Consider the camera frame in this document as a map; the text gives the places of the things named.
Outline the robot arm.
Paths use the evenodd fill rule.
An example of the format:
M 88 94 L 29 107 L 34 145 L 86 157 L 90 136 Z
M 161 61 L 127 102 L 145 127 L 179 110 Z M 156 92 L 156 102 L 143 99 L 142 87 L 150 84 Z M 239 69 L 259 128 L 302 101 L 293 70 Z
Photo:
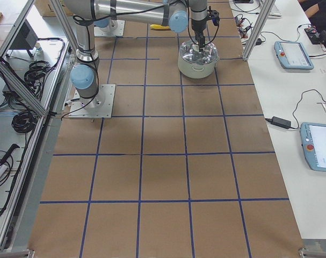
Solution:
M 118 27 L 118 22 L 116 20 L 111 20 L 108 18 L 95 21 L 93 24 L 94 34 L 96 37 L 114 37 L 115 30 Z
M 97 112 L 113 107 L 115 85 L 101 84 L 95 37 L 121 37 L 125 22 L 156 24 L 180 33 L 192 27 L 205 48 L 204 30 L 210 15 L 207 1 L 65 1 L 73 13 L 77 38 L 77 66 L 71 81 L 79 95 L 72 111 Z

